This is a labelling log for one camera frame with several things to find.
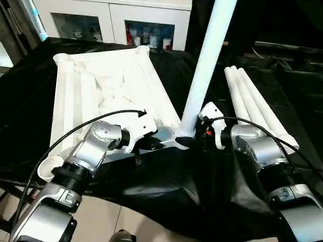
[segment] white pipe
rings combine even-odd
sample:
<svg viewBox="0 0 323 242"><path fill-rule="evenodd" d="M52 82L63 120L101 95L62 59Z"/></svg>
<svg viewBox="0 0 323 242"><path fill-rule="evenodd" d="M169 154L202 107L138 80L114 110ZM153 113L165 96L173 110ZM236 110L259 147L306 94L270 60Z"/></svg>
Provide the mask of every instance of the white pipe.
<svg viewBox="0 0 323 242"><path fill-rule="evenodd" d="M266 130L269 130L266 121L264 120L260 110L258 109L257 104L252 99L251 94L244 81L242 80L242 77L240 76L240 73L238 72L237 68L233 66L231 67L231 70L232 73L236 76L237 86L251 121L260 126L263 126Z"/></svg>
<svg viewBox="0 0 323 242"><path fill-rule="evenodd" d="M240 76L242 77L244 84L248 88L249 93L251 94L251 96L252 96L254 102L256 103L258 109L260 110L262 116L264 117L266 123L268 124L270 130L272 132L274 132L278 138L286 141L287 143L291 144L292 146L294 146L295 148L298 149L299 145L297 144L294 137L292 137L291 135L289 135L287 133L286 129L284 128L282 123L279 121L279 119L276 117L276 115L274 114L272 109L269 107L268 103L263 98L261 93L258 91L258 89L254 85L252 80L249 78L249 76L247 75L245 70L243 68L240 68L238 70L238 72L239 72ZM289 154L294 153L294 151L291 150L290 148L288 148L287 146L285 146L285 148Z"/></svg>
<svg viewBox="0 0 323 242"><path fill-rule="evenodd" d="M240 92L239 92L239 89L238 89L238 86L237 86L237 83L235 80L236 77L233 75L230 67L226 67L224 69L224 73L227 78L228 87L230 90L231 99L232 99L234 112L236 113L236 116L240 117L240 118L247 119L250 121L250 117L249 117L247 109L243 103L242 97L240 95ZM245 125L246 123L244 123L242 121L238 121L238 124Z"/></svg>
<svg viewBox="0 0 323 242"><path fill-rule="evenodd" d="M210 83L237 0L216 0L208 23L177 137L194 137L197 115Z"/></svg>

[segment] black cloth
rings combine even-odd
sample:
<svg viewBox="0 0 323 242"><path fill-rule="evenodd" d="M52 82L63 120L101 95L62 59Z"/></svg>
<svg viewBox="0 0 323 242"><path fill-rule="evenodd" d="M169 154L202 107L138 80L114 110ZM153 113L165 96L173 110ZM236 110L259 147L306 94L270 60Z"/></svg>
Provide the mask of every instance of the black cloth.
<svg viewBox="0 0 323 242"><path fill-rule="evenodd" d="M48 38L0 78L0 182L24 185L49 146L57 74L52 57L62 52L124 48L129 46ZM181 117L197 59L181 51L151 51L150 59ZM285 65L271 59L221 56L205 103L213 101L230 116L234 110L224 67L231 65L245 68L301 151L322 167L318 155L322 131L311 122L313 118L316 124L322 120L322 69L305 63L287 71ZM306 163L296 154L291 159L302 167L307 182L319 190L321 183ZM163 149L142 155L139 167L133 157L104 164L86 194L129 207L200 240L223 236L244 241L288 233L265 202L246 157L230 147L224 151L213 147Z"/></svg>

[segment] tiled floor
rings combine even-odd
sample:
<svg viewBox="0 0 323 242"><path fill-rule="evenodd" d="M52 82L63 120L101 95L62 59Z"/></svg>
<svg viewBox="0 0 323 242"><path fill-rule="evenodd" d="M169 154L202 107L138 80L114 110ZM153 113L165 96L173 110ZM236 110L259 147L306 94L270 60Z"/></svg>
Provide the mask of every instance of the tiled floor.
<svg viewBox="0 0 323 242"><path fill-rule="evenodd" d="M0 216L8 220L15 212L19 200L7 195L0 203ZM125 229L137 236L138 242L193 242L192 239L173 233L153 220L126 207L93 197L83 197L74 214L77 227L72 242L106 241L112 234ZM0 230L0 241L8 241L9 234ZM275 242L276 239L253 240Z"/></svg>

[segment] black cable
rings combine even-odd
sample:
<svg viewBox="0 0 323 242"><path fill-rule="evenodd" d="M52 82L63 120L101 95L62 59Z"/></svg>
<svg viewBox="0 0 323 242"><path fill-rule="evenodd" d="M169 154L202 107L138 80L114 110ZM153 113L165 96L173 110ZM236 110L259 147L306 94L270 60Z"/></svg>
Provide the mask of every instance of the black cable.
<svg viewBox="0 0 323 242"><path fill-rule="evenodd" d="M318 171L320 169L316 168L312 162L306 158L306 156L304 154L302 154L298 149L296 149L294 146L292 146L291 144L275 137L274 135L272 135L269 131L267 131L264 127L258 125L258 124L255 124L254 122L251 122L249 120L246 120L244 118L240 118L240 117L217 117L217 118L212 118L212 122L213 121L216 121L216 120L221 120L221 119L226 119L226 120L229 120L229 119L233 119L233 120L238 120L238 121L242 121L242 122L245 122L247 124L250 124L252 126L255 126L256 128L260 129L261 131L263 131L264 133L267 134L268 137L272 138L276 144L278 145L278 147L281 149L281 151L283 152L286 160L294 167L296 167L292 162L291 160L289 159L288 157L288 153L286 151L286 149L284 148L284 146L282 145L282 143L286 146L288 146L289 148L291 148L292 150L294 150L310 167L311 169L315 172L315 174L319 177L319 179L323 182L323 176L322 174L320 174Z"/></svg>
<svg viewBox="0 0 323 242"><path fill-rule="evenodd" d="M295 151L296 154L298 154L309 166L310 168L315 172L315 174L321 179L323 180L323 176L321 173L319 173L318 171L323 171L322 169L316 168L313 163L301 152L299 151L297 148L295 148L294 146L292 146L291 144L287 143L284 140L281 140L279 138L277 138L277 140L280 143L283 143L284 145L288 146L289 148L291 148L293 151Z"/></svg>
<svg viewBox="0 0 323 242"><path fill-rule="evenodd" d="M70 134L74 133L75 131L77 131L78 129L94 122L94 121L97 121L101 118L104 118L104 117L107 117L107 116L111 116L111 115L114 115L114 114L118 114L118 113L125 113L125 112L136 112L138 113L139 116L142 116L142 115L145 115L146 112L143 112L143 111L139 111L139 110L120 110L120 111L114 111L114 112L110 112L110 113L106 113L104 115L101 115L99 117L96 117L96 118L93 118L75 128L73 128L72 130L68 131L65 135L63 135L62 137L60 137L52 146L50 146L50 148L42 155L42 157L37 161L37 163L35 164L32 172L30 173L29 175L29 178L28 178L28 181L26 183L26 186L25 186L25 189L21 195L21 198L20 198L20 201L19 201L19 204L18 204L18 207L17 207L17 211L16 211L16 216L15 216L15 220L13 222L13 228L15 227L18 219L19 219L19 216L20 216L20 213L21 213L21 210L22 210L22 206L23 206L23 201L24 201L24 198L27 194L27 191L28 191L28 188L29 188L29 185L31 183L31 180L33 178L33 176L35 175L36 171L37 171L37 168L39 167L39 165L41 164L41 162L46 158L46 156L50 153L50 151L53 150L53 148L55 148L61 141L63 141L67 136L69 136Z"/></svg>

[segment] robotic arm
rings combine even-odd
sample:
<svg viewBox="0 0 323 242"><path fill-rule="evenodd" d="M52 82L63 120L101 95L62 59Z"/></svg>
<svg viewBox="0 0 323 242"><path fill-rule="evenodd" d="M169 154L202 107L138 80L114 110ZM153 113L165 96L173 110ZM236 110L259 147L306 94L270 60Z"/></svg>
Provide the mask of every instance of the robotic arm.
<svg viewBox="0 0 323 242"><path fill-rule="evenodd" d="M156 131L154 119L148 114L123 130L105 121L94 122L64 164L53 169L53 180L43 187L20 217L9 241L70 241L77 225L71 213L80 206L86 186L107 150L125 146L130 153L138 140Z"/></svg>
<svg viewBox="0 0 323 242"><path fill-rule="evenodd" d="M233 148L252 160L270 206L281 213L297 241L322 241L322 203L289 164L277 143L252 125L238 124L228 131L223 119L212 121L217 117L223 114L212 102L199 113L202 123L208 122L206 126L213 128L216 147L224 149L229 137Z"/></svg>

